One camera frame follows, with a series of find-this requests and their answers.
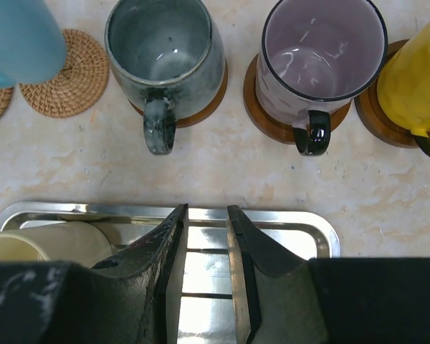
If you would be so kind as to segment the purple cup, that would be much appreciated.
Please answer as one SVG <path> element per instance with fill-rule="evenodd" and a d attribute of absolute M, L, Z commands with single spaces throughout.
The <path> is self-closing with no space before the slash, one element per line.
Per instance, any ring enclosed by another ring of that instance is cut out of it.
<path fill-rule="evenodd" d="M 290 125 L 303 156 L 321 156 L 330 116 L 367 89 L 386 58 L 386 24 L 372 1 L 278 1 L 262 30 L 255 94 Z"/>

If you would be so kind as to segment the white cup blue handle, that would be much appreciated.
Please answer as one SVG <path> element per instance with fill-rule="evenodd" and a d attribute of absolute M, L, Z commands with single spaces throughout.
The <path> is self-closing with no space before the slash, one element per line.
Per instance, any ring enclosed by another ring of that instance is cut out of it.
<path fill-rule="evenodd" d="M 45 1 L 0 1 L 0 89 L 51 80 L 66 56 L 62 30 Z"/>

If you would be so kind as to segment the woven coaster smooth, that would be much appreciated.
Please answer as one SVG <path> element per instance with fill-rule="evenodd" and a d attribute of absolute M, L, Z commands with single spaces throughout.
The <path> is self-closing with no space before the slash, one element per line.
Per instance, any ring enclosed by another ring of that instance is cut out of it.
<path fill-rule="evenodd" d="M 63 29 L 67 58 L 51 80 L 38 85 L 20 84 L 27 104 L 50 118 L 69 118 L 89 110 L 108 83 L 108 57 L 101 44 L 78 29 Z"/>

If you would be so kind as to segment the metal tray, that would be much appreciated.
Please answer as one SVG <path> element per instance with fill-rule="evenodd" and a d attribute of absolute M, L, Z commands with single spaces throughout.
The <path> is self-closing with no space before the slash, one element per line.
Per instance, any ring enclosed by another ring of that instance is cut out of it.
<path fill-rule="evenodd" d="M 158 226 L 170 208 L 141 205 L 23 201 L 0 213 L 0 232 L 84 221 L 104 233 L 116 252 Z M 265 234 L 303 259 L 339 257 L 336 230 L 305 211 L 246 210 Z M 188 241 L 178 343 L 235 343 L 226 209 L 188 210 Z"/>

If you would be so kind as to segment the grey cup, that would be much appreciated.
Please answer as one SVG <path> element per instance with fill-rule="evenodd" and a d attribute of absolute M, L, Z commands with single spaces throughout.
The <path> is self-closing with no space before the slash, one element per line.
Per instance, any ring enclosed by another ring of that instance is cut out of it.
<path fill-rule="evenodd" d="M 219 30 L 202 1 L 119 1 L 107 19 L 104 38 L 110 68 L 123 92 L 125 77 L 144 77 L 144 70 L 165 54 L 187 54 L 197 62 L 224 54 Z M 150 134 L 143 126 L 143 134 L 153 155 L 172 151 L 176 128 Z"/>

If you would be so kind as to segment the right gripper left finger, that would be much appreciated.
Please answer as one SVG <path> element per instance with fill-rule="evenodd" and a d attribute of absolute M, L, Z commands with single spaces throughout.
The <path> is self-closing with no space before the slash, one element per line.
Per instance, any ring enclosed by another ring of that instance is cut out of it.
<path fill-rule="evenodd" d="M 91 343 L 176 343 L 188 242 L 188 207 L 98 262 L 99 325 Z"/>

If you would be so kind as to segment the dark wooden coaster front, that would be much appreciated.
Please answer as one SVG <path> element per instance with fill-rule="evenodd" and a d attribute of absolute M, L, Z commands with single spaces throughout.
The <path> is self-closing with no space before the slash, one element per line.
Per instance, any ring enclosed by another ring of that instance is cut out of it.
<path fill-rule="evenodd" d="M 295 144 L 307 156 L 328 149 L 331 133 L 345 119 L 352 101 L 324 102 L 297 95 L 273 75 L 261 53 L 248 66 L 243 97 L 257 128 L 276 141 Z"/>

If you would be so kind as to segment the cream yellow cup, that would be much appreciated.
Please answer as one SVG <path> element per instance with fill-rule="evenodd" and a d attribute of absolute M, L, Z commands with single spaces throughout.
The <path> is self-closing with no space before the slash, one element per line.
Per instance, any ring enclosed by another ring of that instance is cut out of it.
<path fill-rule="evenodd" d="M 71 261 L 91 268 L 110 257 L 106 236 L 85 222 L 66 222 L 0 232 L 0 261 Z"/>

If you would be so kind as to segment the dark wooden coaster back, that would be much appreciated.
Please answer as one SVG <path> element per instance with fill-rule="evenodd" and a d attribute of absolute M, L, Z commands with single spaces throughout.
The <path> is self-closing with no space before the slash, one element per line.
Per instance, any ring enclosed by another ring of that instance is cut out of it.
<path fill-rule="evenodd" d="M 198 62 L 187 54 L 165 54 L 144 71 L 144 77 L 125 77 L 122 88 L 150 134 L 202 121 L 226 91 L 226 58 L 219 52 Z"/>

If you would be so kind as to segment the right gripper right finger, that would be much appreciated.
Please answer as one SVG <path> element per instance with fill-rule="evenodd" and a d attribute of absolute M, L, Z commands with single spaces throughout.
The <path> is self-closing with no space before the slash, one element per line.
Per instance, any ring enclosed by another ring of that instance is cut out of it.
<path fill-rule="evenodd" d="M 228 209 L 229 269 L 238 343 L 328 343 L 307 261 Z"/>

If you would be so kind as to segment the dark wooden coaster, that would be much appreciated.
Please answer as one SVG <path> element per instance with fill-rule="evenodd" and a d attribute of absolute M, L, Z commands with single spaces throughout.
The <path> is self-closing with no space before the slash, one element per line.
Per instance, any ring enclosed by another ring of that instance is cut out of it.
<path fill-rule="evenodd" d="M 122 88 L 150 134 L 202 121 L 226 91 L 226 58 L 219 52 L 198 62 L 187 54 L 165 54 L 144 71 L 144 77 L 125 77 Z"/>
<path fill-rule="evenodd" d="M 324 102 L 297 95 L 273 75 L 261 53 L 248 66 L 243 97 L 257 128 L 276 141 L 295 144 L 307 156 L 328 149 L 331 133 L 345 119 L 352 101 Z"/>
<path fill-rule="evenodd" d="M 397 51 L 400 50 L 400 48 L 402 48 L 402 46 L 405 45 L 405 43 L 407 43 L 407 41 L 400 41 L 389 46 L 388 59 L 386 60 L 386 63 L 395 55 L 395 53 L 397 53 Z M 391 145 L 419 148 L 410 132 L 397 126 L 389 120 L 383 112 L 377 96 L 378 78 L 366 91 L 355 99 L 358 114 L 363 124 L 372 132 L 372 134 Z"/>

